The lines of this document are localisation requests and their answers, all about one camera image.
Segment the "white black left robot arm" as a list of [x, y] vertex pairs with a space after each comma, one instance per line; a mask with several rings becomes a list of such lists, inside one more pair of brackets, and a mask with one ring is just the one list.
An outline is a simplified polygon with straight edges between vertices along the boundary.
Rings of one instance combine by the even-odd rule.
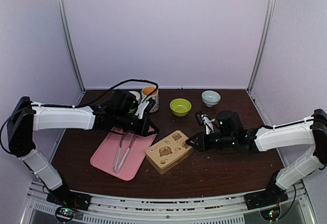
[[63, 206], [74, 198], [64, 177], [50, 163], [42, 150], [41, 140], [46, 136], [58, 138], [67, 129], [111, 131], [147, 137], [158, 132], [151, 119], [146, 117], [155, 100], [149, 96], [140, 102], [129, 91], [115, 90], [107, 101], [83, 105], [54, 105], [33, 102], [28, 96], [19, 99], [12, 114], [3, 123], [7, 131], [6, 153], [19, 158], [45, 185], [49, 193]]

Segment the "tan tin box base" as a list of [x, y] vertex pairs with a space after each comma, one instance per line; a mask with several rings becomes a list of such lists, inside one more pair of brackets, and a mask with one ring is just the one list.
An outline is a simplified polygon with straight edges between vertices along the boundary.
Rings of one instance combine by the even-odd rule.
[[145, 155], [150, 164], [163, 175], [186, 159], [193, 150], [192, 147], [182, 146], [151, 146], [145, 150]]

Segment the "bear print tin lid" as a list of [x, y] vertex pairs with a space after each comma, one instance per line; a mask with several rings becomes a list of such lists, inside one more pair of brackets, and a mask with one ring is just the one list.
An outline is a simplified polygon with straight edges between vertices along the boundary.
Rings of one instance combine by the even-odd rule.
[[186, 134], [176, 130], [147, 148], [146, 158], [160, 174], [164, 174], [193, 152], [186, 144], [187, 139]]

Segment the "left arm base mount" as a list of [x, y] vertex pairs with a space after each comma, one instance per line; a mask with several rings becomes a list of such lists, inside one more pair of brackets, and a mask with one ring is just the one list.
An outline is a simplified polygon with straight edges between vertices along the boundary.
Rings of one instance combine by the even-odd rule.
[[70, 192], [67, 200], [61, 200], [53, 192], [49, 192], [46, 200], [58, 205], [54, 216], [61, 223], [67, 223], [74, 219], [79, 211], [87, 211], [90, 205], [91, 196], [85, 193]]

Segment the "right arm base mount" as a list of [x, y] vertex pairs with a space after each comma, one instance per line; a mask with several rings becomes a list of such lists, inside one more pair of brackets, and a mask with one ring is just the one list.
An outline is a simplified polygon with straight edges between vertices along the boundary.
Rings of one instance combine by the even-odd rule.
[[277, 221], [281, 217], [281, 203], [288, 199], [286, 193], [268, 193], [266, 190], [244, 195], [247, 209], [259, 209], [261, 218], [269, 222]]

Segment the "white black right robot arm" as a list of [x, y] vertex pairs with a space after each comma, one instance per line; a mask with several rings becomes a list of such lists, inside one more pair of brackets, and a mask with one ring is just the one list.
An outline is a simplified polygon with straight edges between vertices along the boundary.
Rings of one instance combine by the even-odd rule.
[[195, 118], [205, 131], [187, 139], [186, 144], [198, 151], [233, 148], [240, 153], [257, 154], [280, 147], [309, 146], [296, 161], [272, 176], [262, 193], [266, 204], [273, 204], [294, 183], [326, 166], [326, 112], [323, 109], [316, 109], [313, 115], [295, 122], [252, 129], [244, 129], [239, 114], [230, 110], [218, 113], [214, 119], [197, 112]]

